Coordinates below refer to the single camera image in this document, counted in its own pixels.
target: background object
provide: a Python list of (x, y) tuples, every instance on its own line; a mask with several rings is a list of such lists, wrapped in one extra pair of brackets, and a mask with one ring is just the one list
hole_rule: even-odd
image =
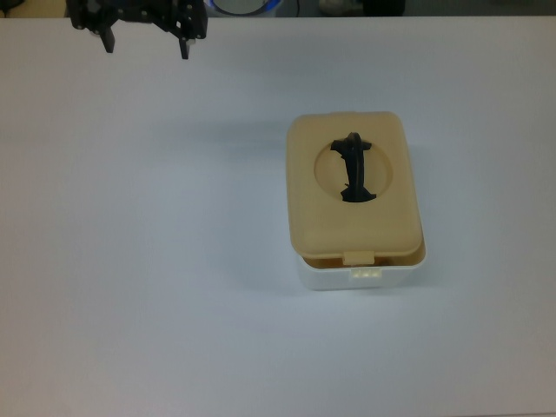
[(205, 0), (212, 17), (275, 17), (282, 0)]

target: black handle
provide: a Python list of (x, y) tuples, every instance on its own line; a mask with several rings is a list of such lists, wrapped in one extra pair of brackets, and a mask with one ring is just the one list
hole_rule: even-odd
[(369, 202), (376, 198), (365, 189), (364, 150), (371, 149), (371, 143), (363, 142), (358, 133), (350, 133), (346, 139), (333, 141), (330, 150), (338, 152), (346, 162), (347, 188), (341, 192), (344, 202)]

